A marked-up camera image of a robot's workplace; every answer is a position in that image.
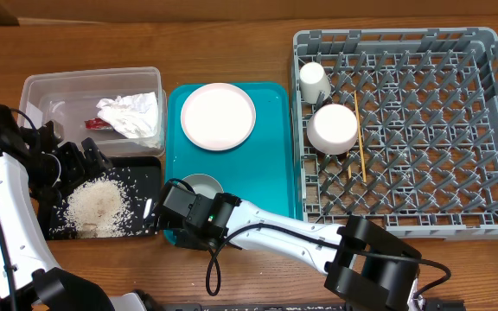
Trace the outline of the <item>white cup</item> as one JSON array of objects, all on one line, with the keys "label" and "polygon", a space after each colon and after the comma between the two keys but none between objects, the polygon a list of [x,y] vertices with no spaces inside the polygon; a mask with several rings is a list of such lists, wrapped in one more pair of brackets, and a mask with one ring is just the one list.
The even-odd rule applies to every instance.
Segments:
[{"label": "white cup", "polygon": [[321,64],[309,62],[299,72],[301,96],[309,104],[326,99],[331,92],[328,76]]}]

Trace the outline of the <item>grey bowl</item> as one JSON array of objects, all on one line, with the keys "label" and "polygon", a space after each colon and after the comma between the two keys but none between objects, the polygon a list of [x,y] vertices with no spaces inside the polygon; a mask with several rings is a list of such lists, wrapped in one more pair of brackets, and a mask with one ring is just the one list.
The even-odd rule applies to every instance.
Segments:
[{"label": "grey bowl", "polygon": [[222,193],[222,185],[212,176],[205,174],[193,174],[183,178],[195,191],[212,199],[216,194]]}]

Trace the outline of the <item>pink small bowl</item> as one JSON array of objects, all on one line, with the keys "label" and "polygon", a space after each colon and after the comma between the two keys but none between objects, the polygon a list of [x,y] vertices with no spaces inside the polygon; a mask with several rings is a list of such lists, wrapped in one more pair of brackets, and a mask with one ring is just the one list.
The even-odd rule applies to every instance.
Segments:
[{"label": "pink small bowl", "polygon": [[307,137],[318,151],[328,155],[346,153],[356,144],[356,115],[346,106],[322,106],[309,120]]}]

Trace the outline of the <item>red snack wrapper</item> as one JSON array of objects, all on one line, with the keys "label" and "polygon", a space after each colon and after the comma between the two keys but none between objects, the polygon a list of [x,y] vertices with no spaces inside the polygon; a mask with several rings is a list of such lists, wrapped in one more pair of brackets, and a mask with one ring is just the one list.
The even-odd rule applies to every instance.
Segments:
[{"label": "red snack wrapper", "polygon": [[93,118],[85,121],[88,130],[113,130],[113,127],[101,118]]}]

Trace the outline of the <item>white napkin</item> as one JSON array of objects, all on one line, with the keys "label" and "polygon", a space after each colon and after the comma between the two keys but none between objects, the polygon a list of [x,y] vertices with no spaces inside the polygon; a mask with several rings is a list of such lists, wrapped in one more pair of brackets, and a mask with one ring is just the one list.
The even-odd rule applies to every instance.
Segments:
[{"label": "white napkin", "polygon": [[98,118],[127,138],[146,138],[157,134],[159,104],[154,92],[102,98],[96,105]]}]

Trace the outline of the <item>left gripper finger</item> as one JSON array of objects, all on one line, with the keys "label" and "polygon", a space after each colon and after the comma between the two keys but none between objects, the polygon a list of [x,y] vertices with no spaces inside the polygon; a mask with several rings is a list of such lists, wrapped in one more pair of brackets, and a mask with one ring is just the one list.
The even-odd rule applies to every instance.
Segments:
[{"label": "left gripper finger", "polygon": [[112,162],[99,150],[92,138],[83,140],[81,146],[84,150],[82,165],[87,177],[96,177],[113,168]]},{"label": "left gripper finger", "polygon": [[61,146],[62,181],[65,185],[72,186],[82,181],[85,170],[81,156],[75,143],[68,142]]}]

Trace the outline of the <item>wooden chopstick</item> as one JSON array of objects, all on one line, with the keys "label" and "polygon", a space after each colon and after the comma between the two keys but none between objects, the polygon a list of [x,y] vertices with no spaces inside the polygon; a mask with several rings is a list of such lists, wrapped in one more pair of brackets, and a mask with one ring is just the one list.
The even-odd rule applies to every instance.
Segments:
[{"label": "wooden chopstick", "polygon": [[360,161],[361,161],[361,175],[362,175],[363,182],[366,184],[367,183],[367,172],[366,172],[366,165],[365,165],[365,160],[364,160],[364,149],[363,149],[363,141],[362,141],[360,109],[359,109],[356,90],[354,90],[354,92],[353,92],[353,97],[354,97],[354,114],[356,116],[357,136],[358,136],[359,154],[360,154]]},{"label": "wooden chopstick", "polygon": [[351,157],[351,151],[348,151],[346,153],[346,162],[348,163],[348,165],[347,165],[348,181],[350,181],[351,178],[352,178],[352,169],[351,169],[352,157]]}]

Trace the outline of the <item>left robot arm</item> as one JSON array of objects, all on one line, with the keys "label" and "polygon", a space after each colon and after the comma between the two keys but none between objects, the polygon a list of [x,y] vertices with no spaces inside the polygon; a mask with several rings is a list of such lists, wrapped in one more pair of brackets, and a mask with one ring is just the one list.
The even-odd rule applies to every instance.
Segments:
[{"label": "left robot arm", "polygon": [[148,310],[143,294],[108,296],[97,284],[63,270],[35,216],[30,191],[53,188],[61,163],[41,150],[35,127],[21,129],[0,105],[0,310]]}]

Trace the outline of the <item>pink plate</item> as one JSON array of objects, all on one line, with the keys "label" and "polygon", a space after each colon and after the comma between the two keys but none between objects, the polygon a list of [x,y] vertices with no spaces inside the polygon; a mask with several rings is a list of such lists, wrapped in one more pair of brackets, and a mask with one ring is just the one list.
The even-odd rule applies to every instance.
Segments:
[{"label": "pink plate", "polygon": [[228,83],[197,88],[181,110],[181,126],[188,140],[209,151],[238,147],[251,135],[256,121],[252,99],[240,87]]}]

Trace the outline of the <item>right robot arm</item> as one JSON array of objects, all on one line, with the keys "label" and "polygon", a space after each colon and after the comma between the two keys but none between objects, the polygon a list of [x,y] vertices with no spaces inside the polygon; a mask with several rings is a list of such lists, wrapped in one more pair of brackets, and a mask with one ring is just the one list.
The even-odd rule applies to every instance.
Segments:
[{"label": "right robot arm", "polygon": [[325,288],[358,310],[411,310],[418,296],[420,252],[357,216],[344,225],[311,224],[232,194],[209,199],[173,181],[162,190],[156,216],[160,228],[183,230],[214,251],[230,244],[306,263],[325,275]]}]

